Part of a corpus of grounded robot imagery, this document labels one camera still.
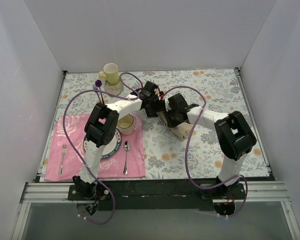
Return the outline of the beige cloth napkin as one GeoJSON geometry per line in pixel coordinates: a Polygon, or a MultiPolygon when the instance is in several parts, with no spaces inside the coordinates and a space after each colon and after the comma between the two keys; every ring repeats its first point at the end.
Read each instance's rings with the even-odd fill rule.
{"type": "Polygon", "coordinates": [[[168,127],[180,140],[187,140],[193,124],[182,122],[176,127],[168,127]]]}

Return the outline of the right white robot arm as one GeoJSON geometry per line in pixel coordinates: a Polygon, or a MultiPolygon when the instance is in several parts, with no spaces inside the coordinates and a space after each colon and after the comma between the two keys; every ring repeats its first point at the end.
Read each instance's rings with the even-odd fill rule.
{"type": "Polygon", "coordinates": [[[187,104],[181,94],[165,100],[164,112],[169,127],[177,127],[182,123],[192,124],[189,132],[184,158],[185,171],[189,182],[202,191],[216,191],[222,199],[227,199],[235,192],[235,187],[244,176],[240,174],[243,161],[251,152],[257,139],[246,119],[239,111],[221,113],[205,109],[198,104],[187,104]],[[221,170],[216,177],[216,184],[200,186],[194,182],[188,166],[189,145],[193,131],[197,125],[216,132],[220,149],[224,154],[221,170]]]}

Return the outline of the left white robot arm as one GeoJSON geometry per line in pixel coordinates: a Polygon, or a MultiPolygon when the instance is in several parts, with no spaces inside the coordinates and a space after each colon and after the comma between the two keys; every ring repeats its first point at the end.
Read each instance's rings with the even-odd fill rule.
{"type": "Polygon", "coordinates": [[[83,167],[78,175],[72,177],[77,192],[85,199],[96,196],[99,164],[103,151],[115,135],[117,124],[126,115],[144,109],[150,118],[158,116],[165,109],[164,92],[158,85],[147,81],[144,87],[126,96],[119,96],[119,101],[111,104],[97,103],[84,127],[87,139],[85,156],[80,158],[83,167]]]}

